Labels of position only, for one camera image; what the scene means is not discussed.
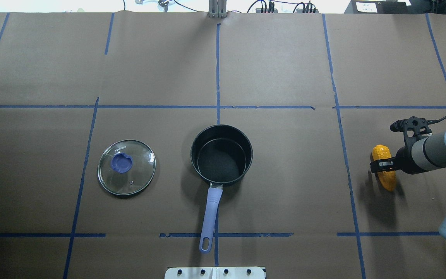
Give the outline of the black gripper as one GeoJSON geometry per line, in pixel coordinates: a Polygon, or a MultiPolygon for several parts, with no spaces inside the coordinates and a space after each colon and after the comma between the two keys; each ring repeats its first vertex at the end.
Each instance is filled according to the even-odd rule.
{"type": "Polygon", "coordinates": [[[411,155],[411,148],[405,146],[398,150],[395,157],[376,159],[370,163],[371,173],[391,172],[396,170],[401,170],[404,173],[411,175],[421,173],[421,168],[416,164],[411,155]]]}

